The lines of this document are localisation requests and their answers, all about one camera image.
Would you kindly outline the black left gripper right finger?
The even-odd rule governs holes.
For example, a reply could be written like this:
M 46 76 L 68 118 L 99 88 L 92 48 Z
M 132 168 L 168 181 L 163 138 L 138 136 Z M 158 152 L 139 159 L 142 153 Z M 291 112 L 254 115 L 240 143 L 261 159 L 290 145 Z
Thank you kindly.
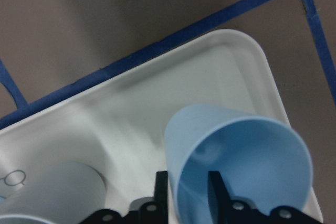
M 243 200 L 232 199 L 218 171 L 208 172 L 207 194 L 213 223 L 319 223 L 293 207 L 279 206 L 265 215 Z

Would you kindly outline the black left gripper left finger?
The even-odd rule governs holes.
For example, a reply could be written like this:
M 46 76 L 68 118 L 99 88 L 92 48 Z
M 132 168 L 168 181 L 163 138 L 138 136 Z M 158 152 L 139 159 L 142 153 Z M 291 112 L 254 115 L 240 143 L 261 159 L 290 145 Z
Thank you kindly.
M 95 211 L 82 223 L 168 223 L 167 171 L 156 172 L 153 196 L 134 200 L 125 216 L 106 208 Z

